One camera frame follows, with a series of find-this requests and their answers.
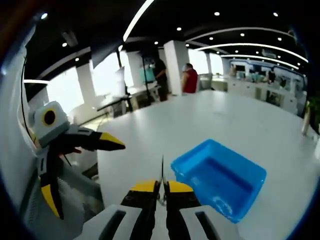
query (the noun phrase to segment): window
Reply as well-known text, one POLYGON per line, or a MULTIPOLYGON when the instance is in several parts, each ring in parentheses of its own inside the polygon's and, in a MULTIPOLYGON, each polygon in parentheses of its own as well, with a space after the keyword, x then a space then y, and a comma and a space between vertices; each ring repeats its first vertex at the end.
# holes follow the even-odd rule
POLYGON ((211 71, 213 74, 224 74, 224 66, 222 63, 222 58, 218 54, 209 53, 211 71))
POLYGON ((76 67, 53 78, 46 87, 49 101, 57 101, 65 113, 84 104, 76 67))
POLYGON ((92 71, 92 83, 96 96, 107 95, 112 91, 112 79, 119 69, 117 54, 111 53, 92 71))
POLYGON ((198 74, 209 73, 207 56, 204 51, 188 49, 190 63, 198 74))
MULTIPOLYGON (((125 51, 120 52, 121 64, 124 66, 124 81, 127 87, 132 87, 134 81, 129 65, 128 55, 125 51)), ((119 70, 118 57, 115 52, 107 56, 92 70, 92 82, 96 96, 107 95, 112 92, 114 74, 119 70)))

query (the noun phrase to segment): blue container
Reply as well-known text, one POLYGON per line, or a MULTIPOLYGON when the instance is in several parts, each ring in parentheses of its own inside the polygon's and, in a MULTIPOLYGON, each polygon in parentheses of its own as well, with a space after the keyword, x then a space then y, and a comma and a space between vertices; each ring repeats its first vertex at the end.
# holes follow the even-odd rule
POLYGON ((202 205, 238 223, 255 201, 267 172, 252 161, 208 139, 171 164, 177 182, 189 185, 202 205))

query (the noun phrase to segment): recessed light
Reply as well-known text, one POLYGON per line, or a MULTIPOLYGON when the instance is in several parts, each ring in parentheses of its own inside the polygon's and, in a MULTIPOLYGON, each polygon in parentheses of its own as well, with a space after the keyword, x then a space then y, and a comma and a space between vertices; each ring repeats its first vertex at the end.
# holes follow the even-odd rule
POLYGON ((46 13, 46 12, 41 15, 41 19, 42 19, 42 20, 45 19, 46 17, 48 17, 48 13, 46 13))

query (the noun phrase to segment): white tabletop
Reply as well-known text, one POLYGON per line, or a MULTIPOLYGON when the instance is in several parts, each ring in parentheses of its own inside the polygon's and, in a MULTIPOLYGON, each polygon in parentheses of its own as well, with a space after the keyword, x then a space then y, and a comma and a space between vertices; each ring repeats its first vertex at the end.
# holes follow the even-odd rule
POLYGON ((162 155, 167 179, 175 180, 170 163, 213 139, 267 172, 255 202, 237 224, 240 236, 285 240, 309 206, 319 176, 316 143, 302 136, 302 124, 271 104, 218 91, 175 97, 118 117, 99 129, 126 144, 125 150, 98 152, 104 204, 119 204, 136 181, 157 179, 162 155))

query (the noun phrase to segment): black ceiling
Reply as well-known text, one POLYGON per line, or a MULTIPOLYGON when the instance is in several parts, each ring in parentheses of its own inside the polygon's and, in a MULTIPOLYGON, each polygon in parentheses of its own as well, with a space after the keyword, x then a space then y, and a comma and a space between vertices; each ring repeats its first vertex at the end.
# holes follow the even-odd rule
MULTIPOLYGON (((26 79, 37 79, 47 68, 64 57, 86 47, 91 49, 96 44, 108 43, 110 39, 121 41, 132 18, 144 3, 144 0, 90 0, 59 1, 47 9, 48 17, 41 20, 27 45, 26 79), (78 41, 76 47, 62 47, 65 42, 62 32, 72 31, 78 41)), ((124 45, 127 51, 139 51, 146 46, 156 48, 170 40, 186 41, 188 39, 223 29, 240 27, 259 27, 274 29, 284 33, 292 32, 290 21, 286 21, 280 11, 269 1, 213 1, 197 0, 155 0, 142 15, 128 42, 124 45)), ((199 37, 193 41, 203 45, 230 43, 265 44, 284 48, 303 57, 305 51, 296 43, 295 38, 286 34, 266 30, 233 30, 199 37)), ((190 44, 190 48, 199 48, 190 44)), ((226 46, 220 49, 229 54, 260 55, 263 48, 256 46, 226 46)), ((270 49, 279 60, 297 66, 304 73, 307 64, 296 56, 283 51, 270 49)), ((67 66, 75 65, 73 59, 67 66)), ((50 77, 57 75, 65 67, 60 67, 50 77)))

